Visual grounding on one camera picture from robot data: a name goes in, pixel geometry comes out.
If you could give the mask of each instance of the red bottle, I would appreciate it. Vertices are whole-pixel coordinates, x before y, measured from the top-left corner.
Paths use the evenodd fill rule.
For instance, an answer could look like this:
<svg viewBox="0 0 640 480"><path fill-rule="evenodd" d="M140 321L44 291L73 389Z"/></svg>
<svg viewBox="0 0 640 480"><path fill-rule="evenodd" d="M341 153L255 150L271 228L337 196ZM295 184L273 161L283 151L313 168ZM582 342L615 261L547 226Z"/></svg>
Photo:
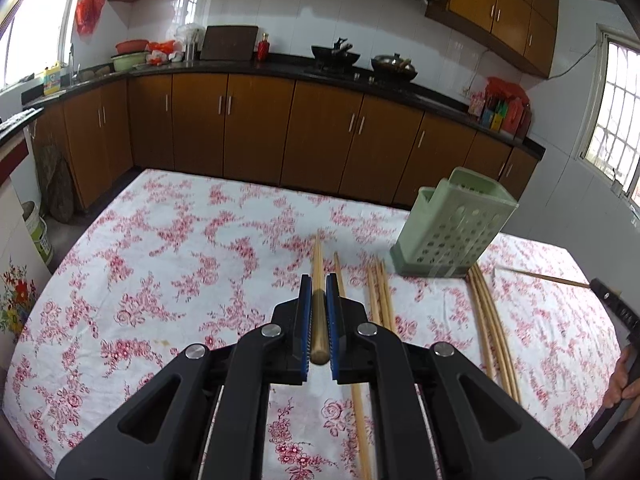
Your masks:
<svg viewBox="0 0 640 480"><path fill-rule="evenodd" d="M265 32L262 34L262 41L258 43L258 61L264 61L269 55L269 42L267 38L269 35Z"/></svg>

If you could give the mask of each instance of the metal screw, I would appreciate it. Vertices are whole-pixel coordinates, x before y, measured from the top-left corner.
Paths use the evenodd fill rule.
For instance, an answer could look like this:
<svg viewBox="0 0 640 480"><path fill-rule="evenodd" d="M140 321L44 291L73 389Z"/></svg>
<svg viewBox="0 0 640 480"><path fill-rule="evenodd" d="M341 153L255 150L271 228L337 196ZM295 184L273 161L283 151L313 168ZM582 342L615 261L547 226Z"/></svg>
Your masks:
<svg viewBox="0 0 640 480"><path fill-rule="evenodd" d="M456 351L449 343L436 343L433 345L433 351L440 357L451 357Z"/></svg>
<svg viewBox="0 0 640 480"><path fill-rule="evenodd" d="M276 337L282 333L280 325L276 325L275 323L269 323L268 325L263 326L260 331L265 337Z"/></svg>
<svg viewBox="0 0 640 480"><path fill-rule="evenodd" d="M365 336L372 336L378 333L378 327L373 323L360 323L358 325L358 334Z"/></svg>
<svg viewBox="0 0 640 480"><path fill-rule="evenodd" d="M195 344L188 346L184 354L187 356L187 359L202 359L206 351L207 349L204 345Z"/></svg>

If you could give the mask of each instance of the floral tablecloth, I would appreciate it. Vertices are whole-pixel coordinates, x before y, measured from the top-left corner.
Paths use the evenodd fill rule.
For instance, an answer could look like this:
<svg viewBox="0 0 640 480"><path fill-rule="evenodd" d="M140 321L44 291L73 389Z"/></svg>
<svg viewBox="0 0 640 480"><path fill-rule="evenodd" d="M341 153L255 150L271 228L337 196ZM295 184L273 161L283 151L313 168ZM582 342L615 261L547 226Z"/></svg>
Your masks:
<svg viewBox="0 0 640 480"><path fill-rule="evenodd" d="M145 171L100 215L38 300L14 354L4 413L51 470L193 342L218 348L271 317L339 251L347 296L368 309L366 264L386 258L405 211L283 189ZM564 249L499 235L481 268L505 326L523 406L570 445L596 411L619 348L588 290L496 269L584 280ZM403 340L481 351L463 280L390 276ZM372 444L370 419L369 439ZM273 386L263 478L356 478L353 405L329 366Z"/></svg>

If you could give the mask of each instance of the black countertop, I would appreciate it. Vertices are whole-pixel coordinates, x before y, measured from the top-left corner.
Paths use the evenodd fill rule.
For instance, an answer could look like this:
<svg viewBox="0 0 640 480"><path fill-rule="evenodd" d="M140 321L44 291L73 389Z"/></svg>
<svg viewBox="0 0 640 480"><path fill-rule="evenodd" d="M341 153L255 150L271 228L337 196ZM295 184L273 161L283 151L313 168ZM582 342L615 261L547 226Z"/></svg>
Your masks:
<svg viewBox="0 0 640 480"><path fill-rule="evenodd" d="M266 62L258 61L190 61L181 63L170 63L159 67L144 67L133 69L128 72L111 73L85 83L76 84L70 88L63 88L60 92L50 96L43 96L33 99L33 95L24 97L31 98L24 103L24 108L42 107L47 104L64 100L73 95L91 90L108 82L113 82L127 77L140 77L146 75L159 74L179 74L179 73L229 73L248 74L285 77L299 81L311 81L331 86L337 86L356 92L363 92L389 101L397 102L413 108L418 108L444 118L456 121L465 126L469 126L479 132L487 134L500 142L510 146L517 146L537 160L542 160L545 153L543 146L531 139L514 139L513 136L495 132L481 126L466 113L467 105L449 98L438 92L434 92L420 85L406 83L401 85L389 85L370 83L369 77L373 75L370 70L356 69L360 75L354 79L353 75L334 75L316 70L313 60L305 57L284 56L272 54L270 60Z"/></svg>

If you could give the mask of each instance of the yellow bottle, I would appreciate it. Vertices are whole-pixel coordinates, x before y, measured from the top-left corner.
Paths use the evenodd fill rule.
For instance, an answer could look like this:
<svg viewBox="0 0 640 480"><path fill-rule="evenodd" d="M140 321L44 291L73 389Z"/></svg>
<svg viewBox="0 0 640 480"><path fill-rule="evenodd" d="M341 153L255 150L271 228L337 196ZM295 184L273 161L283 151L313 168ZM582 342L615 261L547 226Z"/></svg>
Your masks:
<svg viewBox="0 0 640 480"><path fill-rule="evenodd" d="M51 68L44 69L43 83L44 95L55 94L60 91L60 62L57 61Z"/></svg>

